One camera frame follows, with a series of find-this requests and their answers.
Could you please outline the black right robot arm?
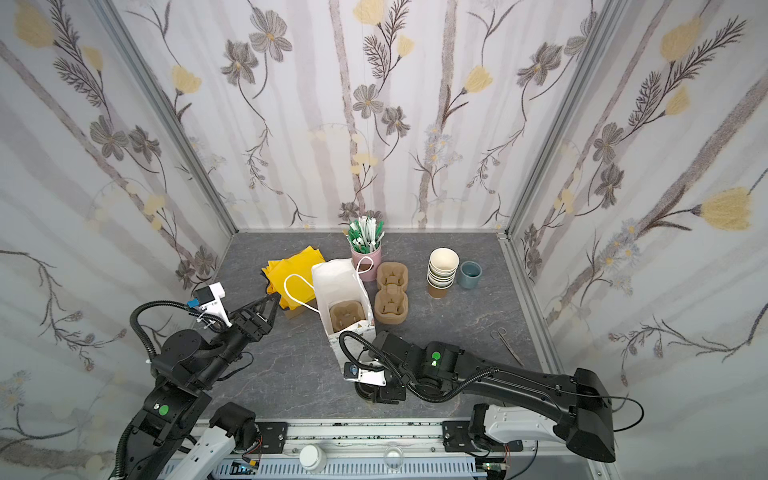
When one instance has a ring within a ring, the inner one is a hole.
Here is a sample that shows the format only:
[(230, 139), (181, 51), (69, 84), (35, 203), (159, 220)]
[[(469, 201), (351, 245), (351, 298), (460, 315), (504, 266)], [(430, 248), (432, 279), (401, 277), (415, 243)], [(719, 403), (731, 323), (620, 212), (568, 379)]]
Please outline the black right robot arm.
[(456, 345), (425, 348), (389, 332), (372, 341), (352, 331), (338, 336), (344, 376), (361, 397), (396, 404), (408, 394), (433, 404), (468, 393), (522, 407), (550, 420), (553, 436), (572, 453), (602, 463), (616, 461), (613, 402), (598, 375), (535, 372), (483, 359)]

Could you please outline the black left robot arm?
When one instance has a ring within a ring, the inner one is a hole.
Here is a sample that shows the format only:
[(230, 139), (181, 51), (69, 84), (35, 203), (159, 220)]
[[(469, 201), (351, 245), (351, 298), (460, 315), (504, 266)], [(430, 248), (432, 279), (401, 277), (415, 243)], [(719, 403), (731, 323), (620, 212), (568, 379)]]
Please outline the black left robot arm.
[[(207, 340), (194, 329), (179, 330), (156, 349), (139, 322), (147, 310), (171, 307), (201, 320), (214, 332)], [(269, 294), (221, 316), (193, 302), (155, 300), (136, 307), (129, 324), (144, 346), (155, 386), (123, 430), (115, 453), (113, 479), (155, 479), (182, 446), (211, 402), (214, 385), (232, 377), (226, 370), (246, 347), (269, 334), (280, 307), (280, 295)]]

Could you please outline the white round knob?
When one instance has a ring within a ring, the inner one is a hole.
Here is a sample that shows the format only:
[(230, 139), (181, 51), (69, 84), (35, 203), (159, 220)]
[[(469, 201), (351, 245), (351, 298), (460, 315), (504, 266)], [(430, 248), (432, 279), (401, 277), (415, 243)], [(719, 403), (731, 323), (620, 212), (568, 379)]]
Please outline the white round knob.
[(304, 470), (315, 474), (321, 472), (326, 467), (328, 457), (321, 447), (309, 444), (301, 449), (299, 461)]

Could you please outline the clear glass cup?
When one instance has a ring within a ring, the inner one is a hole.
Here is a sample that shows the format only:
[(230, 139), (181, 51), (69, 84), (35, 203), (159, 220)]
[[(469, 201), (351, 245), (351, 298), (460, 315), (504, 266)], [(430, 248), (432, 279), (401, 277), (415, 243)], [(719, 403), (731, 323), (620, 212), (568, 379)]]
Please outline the clear glass cup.
[(383, 456), (383, 462), (389, 470), (401, 470), (405, 463), (404, 451), (399, 445), (388, 445)]

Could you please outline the brown pulp carrier stack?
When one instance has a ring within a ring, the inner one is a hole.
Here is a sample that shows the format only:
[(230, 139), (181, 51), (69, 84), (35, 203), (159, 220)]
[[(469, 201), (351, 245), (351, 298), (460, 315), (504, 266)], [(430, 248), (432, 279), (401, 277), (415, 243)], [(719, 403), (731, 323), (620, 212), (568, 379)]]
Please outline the brown pulp carrier stack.
[(376, 282), (378, 291), (373, 305), (376, 322), (385, 325), (402, 324), (409, 312), (407, 266), (399, 262), (382, 263), (377, 269)]

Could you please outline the stack of paper cups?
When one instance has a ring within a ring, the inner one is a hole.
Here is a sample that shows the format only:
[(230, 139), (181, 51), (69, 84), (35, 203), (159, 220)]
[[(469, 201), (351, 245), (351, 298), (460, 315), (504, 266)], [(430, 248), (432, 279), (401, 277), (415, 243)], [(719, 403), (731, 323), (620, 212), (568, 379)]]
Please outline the stack of paper cups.
[(458, 254), (446, 247), (433, 250), (427, 267), (427, 291), (435, 299), (442, 299), (455, 281), (460, 264)]

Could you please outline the teal ceramic cup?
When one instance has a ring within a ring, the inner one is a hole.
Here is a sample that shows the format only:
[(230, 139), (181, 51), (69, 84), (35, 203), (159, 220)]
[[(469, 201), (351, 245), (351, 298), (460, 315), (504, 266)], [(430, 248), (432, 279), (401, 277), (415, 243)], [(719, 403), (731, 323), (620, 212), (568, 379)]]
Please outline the teal ceramic cup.
[(475, 261), (464, 261), (457, 271), (456, 281), (464, 289), (475, 289), (483, 274), (483, 268)]

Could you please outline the yellow paper napkin stack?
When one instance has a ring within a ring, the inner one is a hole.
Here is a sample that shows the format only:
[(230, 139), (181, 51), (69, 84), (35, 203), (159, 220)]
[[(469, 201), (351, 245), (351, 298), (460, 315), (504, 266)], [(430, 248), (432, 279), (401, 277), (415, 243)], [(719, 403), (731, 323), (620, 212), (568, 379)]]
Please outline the yellow paper napkin stack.
[(312, 268), (322, 264), (322, 253), (308, 246), (301, 252), (282, 260), (269, 260), (262, 273), (268, 280), (267, 293), (278, 293), (280, 308), (295, 310), (315, 299)]

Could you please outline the white paper takeout bag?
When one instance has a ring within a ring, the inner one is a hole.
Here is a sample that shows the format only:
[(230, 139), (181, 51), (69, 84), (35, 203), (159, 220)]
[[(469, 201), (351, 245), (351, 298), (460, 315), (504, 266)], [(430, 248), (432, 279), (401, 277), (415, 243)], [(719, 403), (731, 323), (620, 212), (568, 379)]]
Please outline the white paper takeout bag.
[[(308, 303), (302, 306), (319, 315), (328, 344), (342, 369), (349, 359), (341, 349), (340, 335), (351, 331), (372, 342), (376, 336), (373, 307), (351, 258), (334, 259), (315, 265), (312, 268), (312, 280), (317, 306), (312, 307)], [(339, 302), (352, 300), (363, 305), (367, 319), (335, 333), (331, 325), (330, 308)]]

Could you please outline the pink cup with straws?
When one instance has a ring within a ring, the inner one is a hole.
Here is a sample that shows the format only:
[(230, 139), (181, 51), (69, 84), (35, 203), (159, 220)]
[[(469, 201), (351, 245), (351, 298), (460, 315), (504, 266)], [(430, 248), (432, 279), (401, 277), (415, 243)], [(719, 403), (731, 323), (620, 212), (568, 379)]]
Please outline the pink cup with straws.
[(377, 277), (384, 235), (384, 223), (373, 216), (358, 217), (347, 226), (352, 261), (363, 282), (372, 282)]

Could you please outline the small metal scissors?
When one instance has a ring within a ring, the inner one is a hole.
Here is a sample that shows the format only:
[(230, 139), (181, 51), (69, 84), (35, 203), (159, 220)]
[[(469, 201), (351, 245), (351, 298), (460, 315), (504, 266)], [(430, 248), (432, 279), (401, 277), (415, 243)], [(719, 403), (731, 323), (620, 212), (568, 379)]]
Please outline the small metal scissors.
[(505, 349), (509, 352), (509, 354), (512, 356), (512, 358), (520, 367), (524, 367), (524, 363), (522, 359), (512, 348), (512, 345), (507, 338), (507, 330), (504, 327), (493, 329), (490, 335), (493, 339), (497, 339), (502, 343), (502, 345), (505, 347)]

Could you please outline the brown pulp cup carrier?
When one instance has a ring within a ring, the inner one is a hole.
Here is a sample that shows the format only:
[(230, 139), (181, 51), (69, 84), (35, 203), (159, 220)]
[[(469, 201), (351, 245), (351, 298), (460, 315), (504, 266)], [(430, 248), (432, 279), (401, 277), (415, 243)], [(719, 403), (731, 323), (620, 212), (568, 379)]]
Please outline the brown pulp cup carrier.
[(363, 305), (354, 300), (339, 302), (332, 306), (330, 318), (335, 333), (367, 319)]

